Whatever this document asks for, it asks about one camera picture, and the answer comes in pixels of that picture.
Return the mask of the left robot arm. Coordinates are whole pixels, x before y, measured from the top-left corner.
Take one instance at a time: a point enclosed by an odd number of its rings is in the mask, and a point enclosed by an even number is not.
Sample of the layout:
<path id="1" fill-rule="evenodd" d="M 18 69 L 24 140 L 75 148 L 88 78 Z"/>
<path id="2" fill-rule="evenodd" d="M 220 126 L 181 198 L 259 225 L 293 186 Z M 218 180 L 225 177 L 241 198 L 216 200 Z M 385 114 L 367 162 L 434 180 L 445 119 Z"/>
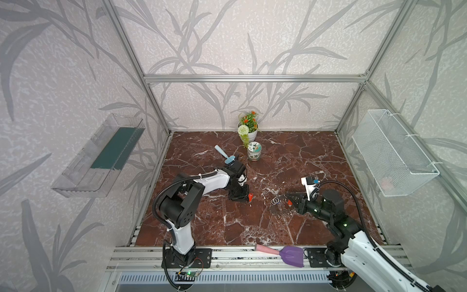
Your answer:
<path id="1" fill-rule="evenodd" d="M 248 202 L 247 168 L 236 159 L 208 173 L 187 175 L 180 173 L 153 200 L 152 215 L 169 231 L 171 249 L 179 256 L 195 250 L 191 221 L 203 195 L 222 189 L 231 201 Z"/>

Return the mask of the green circuit board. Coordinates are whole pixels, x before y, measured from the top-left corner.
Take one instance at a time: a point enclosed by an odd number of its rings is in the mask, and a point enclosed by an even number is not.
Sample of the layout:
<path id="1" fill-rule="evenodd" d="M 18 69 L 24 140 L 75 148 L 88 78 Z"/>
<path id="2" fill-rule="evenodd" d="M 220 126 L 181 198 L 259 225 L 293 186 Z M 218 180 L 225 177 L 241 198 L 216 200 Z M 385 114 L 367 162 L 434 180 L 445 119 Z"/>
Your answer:
<path id="1" fill-rule="evenodd" d="M 178 282 L 194 282 L 201 274 L 201 271 L 179 271 L 176 273 Z"/>

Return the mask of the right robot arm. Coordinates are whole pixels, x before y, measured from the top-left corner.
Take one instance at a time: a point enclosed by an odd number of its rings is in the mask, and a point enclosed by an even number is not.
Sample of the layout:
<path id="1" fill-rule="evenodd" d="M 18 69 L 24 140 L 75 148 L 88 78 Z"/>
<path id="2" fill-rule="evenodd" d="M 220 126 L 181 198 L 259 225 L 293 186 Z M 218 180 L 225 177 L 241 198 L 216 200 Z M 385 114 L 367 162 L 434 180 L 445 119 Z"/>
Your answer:
<path id="1" fill-rule="evenodd" d="M 326 260 L 331 266 L 343 265 L 356 273 L 376 292 L 441 292 L 439 285 L 430 286 L 396 261 L 371 237 L 356 195 L 341 182 L 353 198 L 358 212 L 356 221 L 345 212 L 342 195 L 334 189 L 322 190 L 330 181 L 317 181 L 305 177 L 304 193 L 287 193 L 286 198 L 297 213 L 311 214 L 325 222 L 334 239 L 327 243 Z"/>

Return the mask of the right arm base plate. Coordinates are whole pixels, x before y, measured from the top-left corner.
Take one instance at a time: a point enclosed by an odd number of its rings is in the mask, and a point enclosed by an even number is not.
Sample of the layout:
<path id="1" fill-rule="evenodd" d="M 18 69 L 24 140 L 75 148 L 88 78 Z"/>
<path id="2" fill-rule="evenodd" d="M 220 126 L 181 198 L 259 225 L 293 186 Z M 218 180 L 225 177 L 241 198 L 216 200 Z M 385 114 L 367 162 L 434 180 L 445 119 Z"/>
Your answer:
<path id="1" fill-rule="evenodd" d="M 304 256 L 311 268 L 339 268 L 342 266 L 339 253 L 329 248 L 305 248 Z"/>

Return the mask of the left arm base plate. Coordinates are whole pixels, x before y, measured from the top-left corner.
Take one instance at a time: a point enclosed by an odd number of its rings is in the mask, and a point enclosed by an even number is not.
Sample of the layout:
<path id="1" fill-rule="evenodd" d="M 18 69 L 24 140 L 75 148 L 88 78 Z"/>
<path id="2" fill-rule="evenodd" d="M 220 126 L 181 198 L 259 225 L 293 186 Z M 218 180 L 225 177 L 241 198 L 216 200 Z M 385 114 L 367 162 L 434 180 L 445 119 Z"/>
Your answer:
<path id="1" fill-rule="evenodd" d="M 212 261 L 212 249 L 194 248 L 186 255 L 177 252 L 173 248 L 163 250 L 162 267 L 175 268 L 210 268 Z"/>

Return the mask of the potted plant orange flowers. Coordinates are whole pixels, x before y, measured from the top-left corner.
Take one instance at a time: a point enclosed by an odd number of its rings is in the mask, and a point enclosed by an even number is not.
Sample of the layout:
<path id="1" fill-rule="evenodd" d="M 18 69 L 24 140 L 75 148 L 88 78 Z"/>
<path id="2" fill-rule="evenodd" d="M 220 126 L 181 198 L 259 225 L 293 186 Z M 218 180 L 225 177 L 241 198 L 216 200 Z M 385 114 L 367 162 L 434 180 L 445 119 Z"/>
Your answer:
<path id="1" fill-rule="evenodd" d="M 241 113 L 238 116 L 237 133 L 242 140 L 243 146 L 248 147 L 250 142 L 254 142 L 259 131 L 258 113 L 256 111 L 249 111 Z"/>

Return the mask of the clear plastic wall shelf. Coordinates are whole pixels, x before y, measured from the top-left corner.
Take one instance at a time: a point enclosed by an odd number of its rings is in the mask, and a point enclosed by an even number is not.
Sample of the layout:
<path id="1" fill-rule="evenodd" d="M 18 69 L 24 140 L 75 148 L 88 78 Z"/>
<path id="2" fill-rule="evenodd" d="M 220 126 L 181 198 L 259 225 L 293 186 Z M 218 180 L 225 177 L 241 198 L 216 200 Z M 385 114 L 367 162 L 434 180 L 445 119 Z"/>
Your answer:
<path id="1" fill-rule="evenodd" d="M 110 114 L 52 184 L 66 198 L 105 198 L 145 131 L 142 118 Z"/>

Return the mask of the light blue garden trowel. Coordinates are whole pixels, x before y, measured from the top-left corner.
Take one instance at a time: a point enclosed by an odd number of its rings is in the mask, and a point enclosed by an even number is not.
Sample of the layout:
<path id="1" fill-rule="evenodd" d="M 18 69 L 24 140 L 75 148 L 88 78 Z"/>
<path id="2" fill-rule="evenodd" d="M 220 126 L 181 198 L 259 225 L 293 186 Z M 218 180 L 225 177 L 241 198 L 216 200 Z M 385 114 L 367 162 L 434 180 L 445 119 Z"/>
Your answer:
<path id="1" fill-rule="evenodd" d="M 219 145 L 215 146 L 216 151 L 225 158 L 225 164 L 228 165 L 235 161 L 234 155 L 228 155 Z"/>

